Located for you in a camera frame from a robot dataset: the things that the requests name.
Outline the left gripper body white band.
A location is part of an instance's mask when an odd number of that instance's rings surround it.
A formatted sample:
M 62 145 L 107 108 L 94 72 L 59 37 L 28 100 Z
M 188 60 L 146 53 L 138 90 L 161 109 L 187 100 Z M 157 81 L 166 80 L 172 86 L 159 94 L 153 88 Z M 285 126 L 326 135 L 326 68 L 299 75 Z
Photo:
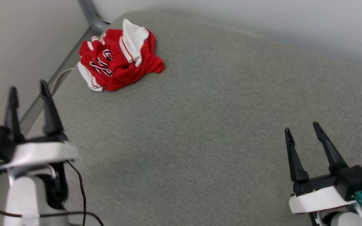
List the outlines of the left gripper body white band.
M 56 136 L 35 137 L 22 142 L 13 141 L 11 146 L 13 154 L 7 163 L 0 165 L 0 170 L 63 163 L 80 158 L 78 148 L 63 133 Z

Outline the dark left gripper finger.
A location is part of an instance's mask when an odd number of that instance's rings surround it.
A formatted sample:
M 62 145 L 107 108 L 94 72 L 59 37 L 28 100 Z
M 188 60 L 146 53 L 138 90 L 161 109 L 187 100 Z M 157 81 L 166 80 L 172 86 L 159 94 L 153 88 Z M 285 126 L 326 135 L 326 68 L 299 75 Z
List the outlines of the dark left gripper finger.
M 40 80 L 40 97 L 44 103 L 45 125 L 43 133 L 47 136 L 57 135 L 64 132 L 56 105 L 50 93 L 48 83 Z
M 20 130 L 20 123 L 18 119 L 19 99 L 17 89 L 10 87 L 8 94 L 8 102 L 6 105 L 4 125 L 10 129 L 9 136 L 13 141 L 22 141 L 23 134 Z

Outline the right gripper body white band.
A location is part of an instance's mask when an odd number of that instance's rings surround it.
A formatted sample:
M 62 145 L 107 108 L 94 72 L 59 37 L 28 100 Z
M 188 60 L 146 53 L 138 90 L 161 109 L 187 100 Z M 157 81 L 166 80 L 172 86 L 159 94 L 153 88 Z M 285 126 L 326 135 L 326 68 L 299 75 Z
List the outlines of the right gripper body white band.
M 293 194 L 289 200 L 294 214 L 336 209 L 355 203 L 345 201 L 334 187 L 336 177 L 324 175 L 306 181 L 293 182 Z

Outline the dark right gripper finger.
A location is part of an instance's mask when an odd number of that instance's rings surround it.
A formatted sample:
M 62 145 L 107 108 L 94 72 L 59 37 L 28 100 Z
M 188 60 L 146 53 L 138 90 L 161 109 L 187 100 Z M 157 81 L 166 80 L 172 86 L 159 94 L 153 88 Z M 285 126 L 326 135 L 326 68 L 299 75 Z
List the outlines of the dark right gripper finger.
M 284 130 L 290 179 L 292 182 L 304 182 L 309 180 L 308 173 L 304 170 L 295 149 L 295 140 L 289 128 Z
M 326 132 L 322 129 L 318 122 L 313 122 L 313 128 L 316 133 L 316 137 L 320 143 L 322 143 L 326 157 L 329 163 L 329 172 L 336 173 L 341 169 L 348 168 L 346 161 L 338 152 L 332 141 L 327 136 Z

